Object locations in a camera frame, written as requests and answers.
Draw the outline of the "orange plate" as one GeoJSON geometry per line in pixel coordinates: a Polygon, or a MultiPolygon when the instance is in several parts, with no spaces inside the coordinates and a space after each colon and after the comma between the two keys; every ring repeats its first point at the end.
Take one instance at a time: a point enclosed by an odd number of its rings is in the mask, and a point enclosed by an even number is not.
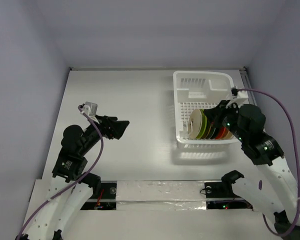
{"type": "Polygon", "coordinates": [[[224,135],[227,134],[227,129],[223,126],[219,129],[219,132],[217,134],[217,136],[215,137],[216,140],[222,139],[224,137],[224,135]]]}

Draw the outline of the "lime green plate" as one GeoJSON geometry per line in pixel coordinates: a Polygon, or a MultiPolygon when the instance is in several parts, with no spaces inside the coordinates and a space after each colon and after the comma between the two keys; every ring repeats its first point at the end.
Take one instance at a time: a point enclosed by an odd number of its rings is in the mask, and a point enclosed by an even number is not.
{"type": "Polygon", "coordinates": [[[200,131],[199,134],[197,136],[198,139],[205,139],[208,135],[208,133],[210,132],[210,122],[207,119],[207,116],[204,113],[203,109],[200,109],[200,113],[201,113],[201,127],[200,127],[200,131]]]}

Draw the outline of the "yellow patterned plate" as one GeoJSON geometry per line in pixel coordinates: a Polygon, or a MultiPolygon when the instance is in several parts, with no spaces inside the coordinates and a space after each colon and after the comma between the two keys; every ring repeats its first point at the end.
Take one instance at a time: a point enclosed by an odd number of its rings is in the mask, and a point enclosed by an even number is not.
{"type": "Polygon", "coordinates": [[[213,136],[214,132],[215,132],[214,122],[211,122],[210,123],[209,132],[208,132],[208,134],[206,135],[205,138],[206,139],[211,139],[211,137],[213,136]]]}

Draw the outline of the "tan plate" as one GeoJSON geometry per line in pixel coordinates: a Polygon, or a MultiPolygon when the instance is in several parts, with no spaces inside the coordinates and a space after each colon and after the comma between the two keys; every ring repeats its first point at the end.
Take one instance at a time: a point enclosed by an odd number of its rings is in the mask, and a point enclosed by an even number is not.
{"type": "Polygon", "coordinates": [[[229,139],[231,139],[233,137],[233,134],[230,132],[230,131],[228,131],[228,133],[227,133],[227,135],[224,137],[224,139],[225,140],[229,140],[229,139]]]}

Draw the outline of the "cream plate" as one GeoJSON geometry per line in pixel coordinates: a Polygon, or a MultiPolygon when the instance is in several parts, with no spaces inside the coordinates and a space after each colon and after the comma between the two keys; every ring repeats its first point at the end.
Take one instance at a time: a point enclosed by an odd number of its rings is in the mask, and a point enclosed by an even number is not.
{"type": "Polygon", "coordinates": [[[189,116],[188,120],[188,136],[191,140],[198,139],[197,136],[200,132],[202,123],[202,115],[200,109],[195,109],[189,116]]]}

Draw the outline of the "white plastic dish rack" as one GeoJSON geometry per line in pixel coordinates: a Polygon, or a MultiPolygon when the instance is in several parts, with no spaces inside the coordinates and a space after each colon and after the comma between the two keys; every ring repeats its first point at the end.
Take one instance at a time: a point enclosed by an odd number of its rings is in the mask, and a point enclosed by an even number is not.
{"type": "Polygon", "coordinates": [[[175,135],[183,148],[199,148],[204,145],[228,145],[237,143],[230,139],[190,139],[192,128],[188,126],[195,109],[216,107],[221,100],[231,98],[233,78],[223,72],[178,70],[173,73],[175,135]]]}

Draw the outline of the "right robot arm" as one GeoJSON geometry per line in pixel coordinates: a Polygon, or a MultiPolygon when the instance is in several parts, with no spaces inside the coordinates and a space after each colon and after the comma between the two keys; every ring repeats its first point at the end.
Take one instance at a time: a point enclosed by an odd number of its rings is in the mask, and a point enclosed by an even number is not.
{"type": "Polygon", "coordinates": [[[254,188],[242,173],[225,174],[220,190],[225,196],[240,196],[257,208],[284,240],[300,240],[300,184],[296,181],[278,142],[264,131],[266,116],[252,104],[238,106],[222,100],[203,110],[213,127],[224,127],[241,143],[241,150],[272,186],[276,198],[254,188]]]}

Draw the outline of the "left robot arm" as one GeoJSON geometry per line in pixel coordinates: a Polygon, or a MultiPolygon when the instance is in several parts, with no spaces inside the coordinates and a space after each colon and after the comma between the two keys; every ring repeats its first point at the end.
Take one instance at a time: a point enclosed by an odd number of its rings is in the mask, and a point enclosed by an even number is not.
{"type": "Polygon", "coordinates": [[[46,199],[24,223],[16,239],[61,240],[86,201],[102,192],[101,178],[85,170],[85,155],[104,139],[120,139],[130,122],[99,115],[88,121],[86,129],[70,125],[64,130],[46,199]]]}

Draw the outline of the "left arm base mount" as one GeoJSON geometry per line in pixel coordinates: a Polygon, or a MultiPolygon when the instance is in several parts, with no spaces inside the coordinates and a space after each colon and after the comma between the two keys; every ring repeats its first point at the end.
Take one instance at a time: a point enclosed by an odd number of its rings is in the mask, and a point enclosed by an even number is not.
{"type": "Polygon", "coordinates": [[[86,203],[83,204],[81,210],[95,210],[95,211],[111,211],[116,210],[117,201],[117,182],[103,181],[98,193],[94,193],[86,203]]]}

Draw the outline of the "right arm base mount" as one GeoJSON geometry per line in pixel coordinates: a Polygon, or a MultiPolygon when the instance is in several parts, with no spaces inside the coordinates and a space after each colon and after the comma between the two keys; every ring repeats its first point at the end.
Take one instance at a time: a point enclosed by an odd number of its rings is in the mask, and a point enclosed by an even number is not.
{"type": "Polygon", "coordinates": [[[248,201],[228,190],[221,181],[205,182],[199,193],[205,197],[207,210],[253,209],[248,201]]]}

